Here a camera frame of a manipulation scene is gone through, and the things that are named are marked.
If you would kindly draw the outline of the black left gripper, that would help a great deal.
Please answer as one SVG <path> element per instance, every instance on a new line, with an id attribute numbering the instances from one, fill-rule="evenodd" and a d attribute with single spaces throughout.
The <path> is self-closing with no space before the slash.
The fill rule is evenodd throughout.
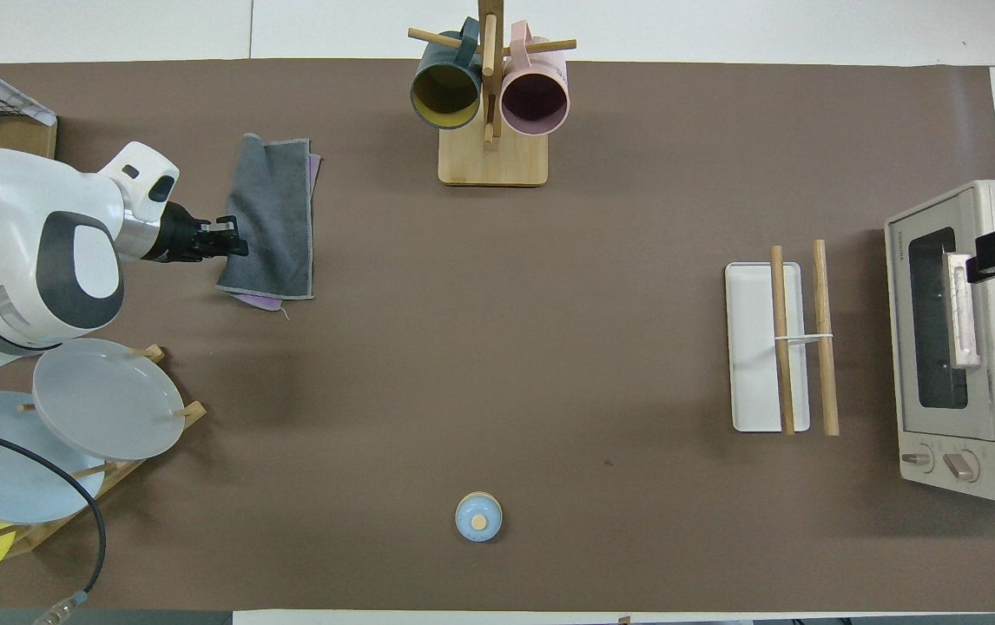
<path id="1" fill-rule="evenodd" d="M 200 262 L 216 256 L 247 257 L 250 247 L 239 235 L 234 216 L 215 222 L 197 219 L 180 203 L 168 202 L 148 260 L 160 264 Z"/>

